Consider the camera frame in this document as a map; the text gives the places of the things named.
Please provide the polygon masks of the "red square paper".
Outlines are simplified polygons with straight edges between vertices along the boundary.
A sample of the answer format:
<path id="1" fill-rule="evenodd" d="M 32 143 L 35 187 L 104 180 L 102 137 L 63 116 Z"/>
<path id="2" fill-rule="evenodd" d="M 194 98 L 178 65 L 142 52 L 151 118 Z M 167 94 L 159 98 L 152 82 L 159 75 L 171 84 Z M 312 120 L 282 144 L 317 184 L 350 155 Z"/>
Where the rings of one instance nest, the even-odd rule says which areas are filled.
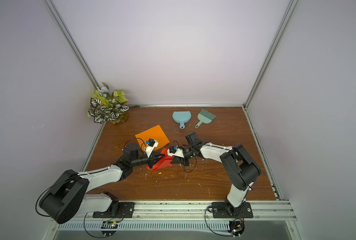
<path id="1" fill-rule="evenodd" d="M 166 167 L 169 167 L 171 166 L 171 161 L 173 159 L 172 156 L 169 156 L 167 154 L 167 150 L 166 148 L 163 148 L 161 150 L 161 153 L 162 154 L 165 154 L 165 157 L 162 158 L 161 160 L 159 160 L 156 164 L 153 165 L 152 168 L 150 168 L 149 166 L 147 166 L 147 169 L 149 169 L 150 171 L 156 171 L 156 170 L 159 170 L 159 169 L 162 169 L 162 168 L 166 168 Z"/>

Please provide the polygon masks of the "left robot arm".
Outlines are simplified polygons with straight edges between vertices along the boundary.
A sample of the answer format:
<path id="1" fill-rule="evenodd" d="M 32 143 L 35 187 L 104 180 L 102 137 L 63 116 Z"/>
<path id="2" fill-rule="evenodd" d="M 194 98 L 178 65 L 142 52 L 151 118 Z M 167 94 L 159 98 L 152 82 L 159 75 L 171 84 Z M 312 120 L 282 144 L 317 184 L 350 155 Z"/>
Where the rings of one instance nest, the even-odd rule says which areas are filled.
<path id="1" fill-rule="evenodd" d="M 45 216 L 58 224 L 89 212 L 109 212 L 114 216 L 115 196 L 108 192 L 91 195 L 89 191 L 125 180 L 134 167 L 148 165 L 152 168 L 165 157 L 154 148 L 147 146 L 142 151 L 138 144 L 129 144 L 117 162 L 108 167 L 79 173 L 67 170 L 38 198 L 35 207 L 44 210 Z"/>

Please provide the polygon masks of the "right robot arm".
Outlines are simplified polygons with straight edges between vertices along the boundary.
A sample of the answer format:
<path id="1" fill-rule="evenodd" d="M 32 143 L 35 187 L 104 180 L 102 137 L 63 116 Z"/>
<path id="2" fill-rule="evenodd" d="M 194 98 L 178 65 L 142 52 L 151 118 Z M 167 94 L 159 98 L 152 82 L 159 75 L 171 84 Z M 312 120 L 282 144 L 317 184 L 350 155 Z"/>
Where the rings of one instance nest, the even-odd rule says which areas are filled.
<path id="1" fill-rule="evenodd" d="M 222 163 L 232 183 L 225 199 L 224 211 L 230 217 L 240 216 L 248 192 L 252 190 L 252 185 L 262 173 L 257 162 L 240 144 L 225 147 L 211 142 L 202 142 L 195 132 L 186 135 L 186 140 L 187 145 L 171 146 L 167 150 L 167 155 L 172 157 L 171 163 L 188 166 L 189 160 L 195 157 Z"/>

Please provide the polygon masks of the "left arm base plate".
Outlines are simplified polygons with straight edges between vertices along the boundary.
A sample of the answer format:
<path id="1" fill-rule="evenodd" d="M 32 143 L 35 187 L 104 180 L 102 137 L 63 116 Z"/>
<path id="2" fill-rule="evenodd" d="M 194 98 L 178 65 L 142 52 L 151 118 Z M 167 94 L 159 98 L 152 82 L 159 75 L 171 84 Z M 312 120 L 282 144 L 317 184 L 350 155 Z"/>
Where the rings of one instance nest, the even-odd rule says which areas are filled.
<path id="1" fill-rule="evenodd" d="M 93 218 L 132 218 L 134 212 L 134 202 L 115 202 L 105 212 L 94 212 Z"/>

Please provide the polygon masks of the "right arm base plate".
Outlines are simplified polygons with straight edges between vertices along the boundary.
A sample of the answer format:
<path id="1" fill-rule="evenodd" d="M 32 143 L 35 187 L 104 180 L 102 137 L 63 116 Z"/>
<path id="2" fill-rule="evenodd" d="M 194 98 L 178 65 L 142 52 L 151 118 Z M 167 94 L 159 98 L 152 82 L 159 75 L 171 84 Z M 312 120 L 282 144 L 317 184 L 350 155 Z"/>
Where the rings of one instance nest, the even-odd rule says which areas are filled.
<path id="1" fill-rule="evenodd" d="M 225 218 L 244 218 L 252 219 L 254 217 L 251 204 L 249 202 L 242 203 L 239 207 L 233 207 L 225 202 L 212 202 L 211 204 L 213 217 L 216 219 Z"/>

